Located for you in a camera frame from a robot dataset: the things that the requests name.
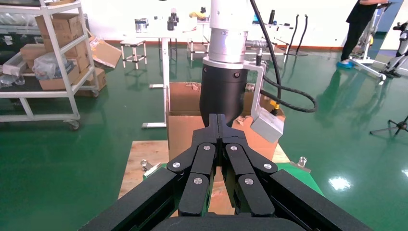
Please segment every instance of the white metal shelf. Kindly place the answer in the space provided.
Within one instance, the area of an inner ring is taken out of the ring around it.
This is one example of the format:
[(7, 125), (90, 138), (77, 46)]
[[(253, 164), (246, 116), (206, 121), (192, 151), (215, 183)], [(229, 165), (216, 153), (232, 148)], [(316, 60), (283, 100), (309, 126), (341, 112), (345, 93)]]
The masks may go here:
[(42, 15), (44, 11), (47, 11), (49, 14), (60, 13), (72, 9), (81, 7), (81, 2), (76, 1), (73, 3), (68, 3), (58, 6), (8, 6), (2, 5), (0, 7), (0, 13), (22, 13), (22, 14), (37, 14)]
[[(62, 80), (65, 85), (65, 90), (62, 91), (12, 91), (12, 92), (0, 92), (0, 98), (19, 98), (20, 102), (26, 112), (26, 115), (0, 115), (0, 122), (17, 122), (17, 121), (40, 121), (40, 120), (62, 120), (68, 122), (72, 125), (72, 128), (78, 129), (80, 119), (77, 104), (75, 102), (74, 94), (78, 90), (98, 90), (99, 83), (98, 78), (95, 73), (95, 66), (92, 59), (92, 51), (89, 46), (89, 38), (87, 36), (84, 14), (82, 12), (81, 2), (77, 0), (74, 3), (58, 5), (58, 6), (46, 6), (44, 0), (40, 0), (40, 7), (26, 7), (26, 6), (0, 6), (0, 13), (22, 13), (22, 14), (36, 14), (42, 15), (50, 35), (50, 40), (52, 47), (55, 52), (56, 59), (58, 61), (58, 66), (61, 70)], [(51, 16), (54, 13), (60, 13), (72, 9), (78, 8), (79, 18), (81, 20), (83, 35), (64, 47), (60, 48), (58, 45), (57, 37), (55, 35), (54, 28), (52, 26)], [(1, 30), (15, 30), (17, 32), (27, 30), (26, 27), (8, 27), (2, 26)], [(88, 72), (83, 76), (82, 79), (75, 85), (71, 85), (70, 80), (63, 63), (62, 54), (72, 49), (74, 46), (78, 45), (80, 42), (86, 42), (88, 58), (90, 62), (90, 67)], [(95, 85), (93, 86), (82, 86), (85, 81), (93, 74)], [(72, 114), (44, 114), (44, 115), (34, 115), (28, 102), (27, 98), (68, 98), (71, 104)]]
[(0, 34), (41, 35), (38, 26), (0, 25)]

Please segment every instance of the stool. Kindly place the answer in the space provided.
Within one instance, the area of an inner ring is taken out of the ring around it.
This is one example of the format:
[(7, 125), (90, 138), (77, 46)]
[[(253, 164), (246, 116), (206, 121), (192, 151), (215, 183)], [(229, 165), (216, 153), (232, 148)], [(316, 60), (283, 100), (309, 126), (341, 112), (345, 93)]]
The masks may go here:
[[(143, 50), (144, 50), (144, 55), (138, 55), (136, 53), (136, 48), (140, 45), (143, 44)], [(123, 47), (131, 47), (132, 48), (132, 55), (129, 57), (125, 58), (125, 53), (123, 51)], [(122, 61), (123, 61), (123, 67), (126, 67), (126, 62), (132, 62), (135, 63), (136, 69), (139, 69), (139, 64), (141, 60), (144, 59), (144, 64), (147, 64), (147, 56), (146, 56), (146, 40), (140, 39), (140, 38), (133, 38), (133, 39), (128, 39), (125, 41), (120, 42), (120, 48), (122, 49)]]
[(203, 57), (206, 57), (208, 55), (209, 45), (210, 42), (208, 40), (207, 42), (201, 42), (201, 44), (194, 44), (192, 39), (189, 38), (187, 41), (187, 56), (190, 55), (191, 61), (193, 60), (194, 54), (202, 54)]

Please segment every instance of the plastic bag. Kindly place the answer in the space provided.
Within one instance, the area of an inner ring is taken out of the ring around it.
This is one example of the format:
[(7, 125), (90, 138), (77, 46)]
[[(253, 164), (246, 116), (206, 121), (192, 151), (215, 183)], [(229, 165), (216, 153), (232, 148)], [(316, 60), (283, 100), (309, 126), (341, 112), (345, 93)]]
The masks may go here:
[(37, 23), (32, 14), (0, 13), (0, 25), (37, 26)]
[[(64, 66), (67, 68), (70, 64), (65, 55), (62, 55), (62, 58)], [(35, 59), (32, 70), (38, 80), (61, 78), (57, 58), (55, 57), (55, 53), (52, 52)]]
[(0, 76), (0, 88), (5, 88), (5, 87), (9, 87), (12, 85), (12, 83), (14, 83), (14, 81), (17, 79), (16, 76), (12, 76), (12, 75), (2, 75)]

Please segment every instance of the tripod stand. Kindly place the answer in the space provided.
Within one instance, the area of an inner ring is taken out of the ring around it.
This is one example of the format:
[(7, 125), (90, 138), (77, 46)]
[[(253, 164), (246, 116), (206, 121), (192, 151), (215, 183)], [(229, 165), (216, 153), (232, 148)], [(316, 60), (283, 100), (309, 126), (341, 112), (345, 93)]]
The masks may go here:
[(385, 128), (385, 129), (380, 129), (380, 130), (376, 130), (376, 131), (370, 131), (370, 134), (372, 135), (372, 134), (377, 133), (377, 132), (380, 132), (380, 131), (389, 131), (389, 130), (394, 130), (394, 129), (398, 129), (398, 130), (396, 131), (395, 135), (397, 135), (400, 130), (405, 130), (406, 132), (408, 132), (408, 129), (407, 129), (407, 120), (408, 120), (408, 116), (405, 118), (404, 121), (399, 122), (399, 123), (396, 123), (396, 122), (394, 122), (394, 121), (392, 121), (392, 120), (389, 120), (388, 123), (395, 124), (396, 126), (395, 126), (395, 127), (392, 127), (392, 128)]

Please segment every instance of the cardboard box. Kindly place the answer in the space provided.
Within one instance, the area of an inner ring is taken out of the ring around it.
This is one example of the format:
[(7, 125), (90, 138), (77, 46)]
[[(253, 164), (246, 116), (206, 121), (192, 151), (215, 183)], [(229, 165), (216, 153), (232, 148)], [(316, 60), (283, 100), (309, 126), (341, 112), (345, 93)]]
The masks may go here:
[[(200, 90), (200, 83), (170, 83), (171, 111), (167, 112), (169, 160), (187, 150), (191, 146), (193, 131), (204, 127), (199, 107)], [(250, 117), (253, 97), (253, 92), (245, 93), (243, 113), (234, 120), (232, 128), (244, 131), (250, 148), (272, 160), (278, 141), (270, 143), (250, 128), (253, 121)], [(260, 105), (268, 111), (273, 109), (270, 100), (265, 97), (261, 99)], [(279, 111), (278, 118), (285, 120), (282, 110)], [(219, 169), (214, 181), (222, 181)]]
[[(49, 35), (43, 16), (37, 16), (36, 22), (42, 35)], [(55, 13), (52, 15), (52, 26), (58, 36), (73, 36), (78, 38), (83, 35), (81, 20), (77, 13)]]
[[(70, 43), (72, 41), (73, 40), (59, 39), (58, 40), (58, 45), (60, 46), (60, 48), (62, 48), (63, 46), (67, 45), (68, 43)], [(44, 46), (45, 46), (45, 50), (47, 52), (54, 52), (54, 48), (52, 47), (51, 40), (44, 39)], [(77, 57), (77, 56), (85, 55), (87, 53), (88, 53), (88, 51), (87, 51), (86, 41), (82, 41), (78, 45), (74, 46), (73, 48), (71, 48), (67, 52), (65, 52), (64, 55), (69, 56), (69, 57)]]
[(92, 58), (102, 68), (115, 68), (122, 56), (120, 49), (106, 43), (103, 39), (92, 36), (90, 39)]
[(47, 53), (44, 44), (26, 44), (20, 49), (20, 52), (30, 69), (33, 68), (36, 58)]
[[(81, 76), (83, 77), (89, 69), (86, 69), (86, 71), (81, 73)], [(100, 68), (95, 68), (96, 76), (98, 78), (98, 83), (99, 83), (99, 89), (98, 91), (101, 91), (105, 86), (106, 86), (106, 74), (103, 69)], [(90, 77), (88, 78), (87, 81), (85, 81), (84, 86), (91, 86), (94, 85), (93, 83), (93, 75), (91, 74)], [(94, 97), (93, 92), (90, 90), (79, 90), (76, 92), (75, 96), (84, 96), (84, 97)]]
[[(68, 43), (74, 41), (78, 37), (84, 34), (82, 30), (82, 24), (77, 13), (55, 13), (52, 15), (51, 19), (52, 25), (54, 27), (55, 35), (57, 37), (58, 45), (60, 48), (67, 45)], [(50, 35), (45, 26), (45, 21), (43, 16), (38, 16), (35, 18), (38, 28), (40, 30), (41, 36), (44, 40), (45, 50), (47, 52), (54, 52), (52, 48), (52, 43)], [(66, 56), (80, 56), (87, 52), (86, 42), (83, 41), (76, 45), (75, 47), (68, 50)]]
[(88, 53), (83, 53), (78, 56), (66, 56), (68, 60), (74, 61), (74, 64), (78, 66), (79, 72), (82, 73), (84, 70), (87, 70), (89, 66), (89, 57)]
[[(77, 66), (74, 67), (68, 73), (69, 82), (72, 84), (79, 77), (79, 69)], [(61, 90), (65, 89), (64, 81), (62, 78), (47, 79), (39, 81), (43, 90)]]

